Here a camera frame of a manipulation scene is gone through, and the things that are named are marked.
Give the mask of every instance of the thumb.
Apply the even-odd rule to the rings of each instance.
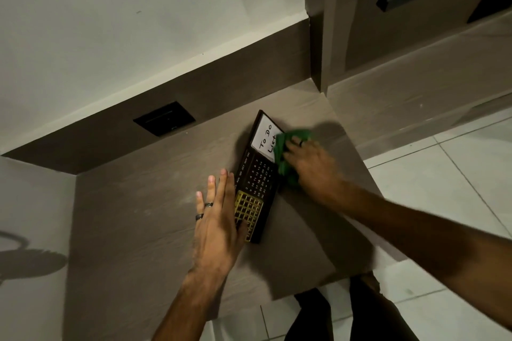
[[[242,247],[245,244],[245,238],[247,237],[248,230],[249,227],[247,225],[247,221],[242,220],[242,223],[240,224],[237,232],[237,253],[242,250]]]

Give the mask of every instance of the wooden desk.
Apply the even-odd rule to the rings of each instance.
[[[306,80],[80,175],[64,340],[150,338],[191,266],[195,191],[235,170],[259,109],[283,129],[310,128],[346,176],[378,193],[328,100]],[[212,317],[403,259],[292,189],[276,196],[262,242],[248,244]]]

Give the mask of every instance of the forearm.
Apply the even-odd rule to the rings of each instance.
[[[223,282],[219,274],[189,271],[153,341],[199,340],[208,309]]]
[[[340,183],[330,208],[372,229],[452,291],[512,328],[512,241]]]

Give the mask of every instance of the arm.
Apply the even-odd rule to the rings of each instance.
[[[237,231],[234,225],[234,176],[221,171],[219,186],[208,178],[206,202],[197,193],[197,213],[203,218],[195,223],[194,266],[186,275],[169,311],[158,327],[153,341],[198,340],[206,314],[227,274],[234,266],[247,235],[247,224]]]
[[[285,159],[313,199],[372,229],[475,308],[512,329],[512,241],[397,205],[347,182],[317,142],[287,146]]]

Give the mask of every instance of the person's left hand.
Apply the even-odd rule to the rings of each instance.
[[[234,175],[221,170],[219,185],[215,189],[215,177],[208,177],[206,202],[213,202],[205,208],[203,194],[197,192],[197,213],[204,213],[195,223],[194,268],[225,278],[237,260],[247,236],[244,221],[238,231],[234,225]]]

